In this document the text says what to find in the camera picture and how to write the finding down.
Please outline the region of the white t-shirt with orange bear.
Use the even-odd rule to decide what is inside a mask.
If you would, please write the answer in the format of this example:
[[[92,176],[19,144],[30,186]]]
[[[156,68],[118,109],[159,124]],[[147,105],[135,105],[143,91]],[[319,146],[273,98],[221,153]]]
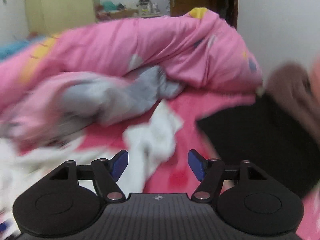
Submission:
[[[183,121],[161,101],[148,122],[129,126],[122,135],[129,154],[129,163],[117,184],[127,196],[141,193],[146,181],[157,167],[168,161],[176,148],[175,134]],[[80,150],[84,131],[77,132],[61,143],[36,148],[20,155],[14,144],[1,139],[1,211],[10,212],[14,200],[27,188],[66,160],[89,164],[94,159],[110,159],[116,150],[107,146]]]

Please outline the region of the pink floral bed sheet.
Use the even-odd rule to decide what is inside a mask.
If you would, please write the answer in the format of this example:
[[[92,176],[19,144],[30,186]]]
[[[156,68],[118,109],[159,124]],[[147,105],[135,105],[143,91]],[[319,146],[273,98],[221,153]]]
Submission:
[[[15,201],[20,239],[319,239],[319,182],[300,198],[249,160],[225,164],[197,123],[178,136],[176,159],[123,202],[97,195],[91,164],[65,161]],[[191,200],[190,150],[225,164],[215,203]]]

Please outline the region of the black folded garment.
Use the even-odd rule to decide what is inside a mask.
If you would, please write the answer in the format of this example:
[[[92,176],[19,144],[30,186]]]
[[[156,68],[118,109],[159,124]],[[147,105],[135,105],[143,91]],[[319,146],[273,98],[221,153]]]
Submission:
[[[300,198],[319,182],[318,145],[268,95],[196,123],[225,164],[249,160]]]

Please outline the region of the pink quilt with grey lining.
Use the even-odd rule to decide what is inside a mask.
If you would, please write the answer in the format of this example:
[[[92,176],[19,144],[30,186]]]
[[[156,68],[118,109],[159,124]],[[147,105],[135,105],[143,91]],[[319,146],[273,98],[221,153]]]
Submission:
[[[185,85],[253,93],[261,83],[242,37],[206,8],[96,23],[1,62],[1,136],[28,148],[142,115]]]

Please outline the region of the brown plush toy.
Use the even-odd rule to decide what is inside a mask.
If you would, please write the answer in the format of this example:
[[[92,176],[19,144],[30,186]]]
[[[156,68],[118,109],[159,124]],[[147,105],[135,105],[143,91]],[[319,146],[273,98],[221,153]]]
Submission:
[[[269,95],[319,143],[319,102],[302,66],[293,62],[280,66],[272,72],[260,94]]]

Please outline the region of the cluttered desk with boxes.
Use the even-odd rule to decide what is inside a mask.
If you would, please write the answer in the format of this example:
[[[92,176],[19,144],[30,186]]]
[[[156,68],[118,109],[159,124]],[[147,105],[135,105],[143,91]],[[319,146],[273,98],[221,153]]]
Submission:
[[[152,0],[139,0],[137,3],[125,5],[112,1],[103,1],[95,7],[97,22],[119,20],[123,18],[157,18],[162,17],[158,4]]]

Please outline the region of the yellow wardrobe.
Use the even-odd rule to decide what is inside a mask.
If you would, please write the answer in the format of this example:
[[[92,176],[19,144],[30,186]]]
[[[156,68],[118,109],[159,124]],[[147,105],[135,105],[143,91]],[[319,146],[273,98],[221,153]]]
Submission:
[[[30,32],[54,34],[95,23],[100,0],[25,0]]]

